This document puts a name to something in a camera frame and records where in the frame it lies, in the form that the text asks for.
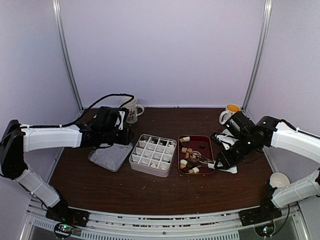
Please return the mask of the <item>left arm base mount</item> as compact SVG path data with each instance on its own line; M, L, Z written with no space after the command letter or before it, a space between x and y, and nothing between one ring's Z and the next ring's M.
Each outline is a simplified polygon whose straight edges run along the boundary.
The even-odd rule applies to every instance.
M86 227L90 213L85 210L70 208L67 216L59 216L52 210L47 210L45 217L57 223L53 227L53 233L59 239L66 239L75 233L79 227Z

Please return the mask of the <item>white metal tongs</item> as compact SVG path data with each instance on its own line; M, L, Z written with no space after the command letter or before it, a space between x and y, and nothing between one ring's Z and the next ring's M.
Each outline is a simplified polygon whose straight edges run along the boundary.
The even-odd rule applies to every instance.
M205 166L209 169L214 169L214 170L218 170L218 171L223 171L223 172L228 172L231 174L237 174L238 173L238 169L236 166L233 166L229 169L223 169L223 165L220 162L217 162L213 159L208 159L202 155L192 155L189 158L192 162L197 163L199 165Z

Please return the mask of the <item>lilac bunny tin lid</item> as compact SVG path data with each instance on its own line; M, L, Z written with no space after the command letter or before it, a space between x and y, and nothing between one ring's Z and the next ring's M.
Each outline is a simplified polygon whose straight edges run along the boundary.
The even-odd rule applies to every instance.
M87 156L88 160L111 172L117 172L123 165L128 155L133 150L133 144L114 144L112 146L103 144L93 149Z

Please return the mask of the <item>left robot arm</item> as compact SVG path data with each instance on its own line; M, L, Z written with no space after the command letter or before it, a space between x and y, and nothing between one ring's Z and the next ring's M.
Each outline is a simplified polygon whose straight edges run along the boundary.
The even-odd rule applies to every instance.
M102 106L89 122L76 120L59 125L21 124L11 120L0 140L1 177L18 182L35 195L61 222L72 218L67 201L57 190L42 180L25 162L26 152L54 148L108 149L113 145L127 146L133 132L124 126L129 115L125 105L135 97L124 94L128 99L118 109Z

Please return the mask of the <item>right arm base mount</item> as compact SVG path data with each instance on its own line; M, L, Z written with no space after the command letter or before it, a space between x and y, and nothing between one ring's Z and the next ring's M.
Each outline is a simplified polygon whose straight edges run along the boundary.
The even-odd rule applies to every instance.
M274 220L282 216L279 209L267 210L261 207L241 210L239 218L243 227L253 226L255 233L262 238L271 237L276 232Z

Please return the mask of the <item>lilac tin box with dividers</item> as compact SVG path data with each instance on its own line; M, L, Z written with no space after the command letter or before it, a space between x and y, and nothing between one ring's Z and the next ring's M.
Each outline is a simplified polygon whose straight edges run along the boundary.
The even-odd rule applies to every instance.
M142 134L129 156L132 170L166 178L169 176L177 141L170 138Z

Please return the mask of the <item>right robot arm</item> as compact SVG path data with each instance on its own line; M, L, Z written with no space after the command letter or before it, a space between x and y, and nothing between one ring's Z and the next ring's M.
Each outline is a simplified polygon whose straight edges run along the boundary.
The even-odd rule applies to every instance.
M216 170L229 171L255 150L271 148L312 161L320 165L320 137L293 126L285 119L264 116L257 123L242 111L234 113L224 122L225 130L214 133L213 139L224 145L216 156ZM315 169L307 176L292 183L277 184L271 195L256 210L259 220L268 220L275 212L291 203L320 194L320 170Z

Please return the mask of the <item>red chocolate tray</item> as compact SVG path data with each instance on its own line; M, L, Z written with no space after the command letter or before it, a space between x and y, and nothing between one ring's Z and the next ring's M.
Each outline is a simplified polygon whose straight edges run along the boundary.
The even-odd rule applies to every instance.
M214 155L211 140L205 135L180 135L177 150L178 170L183 175L211 175Z

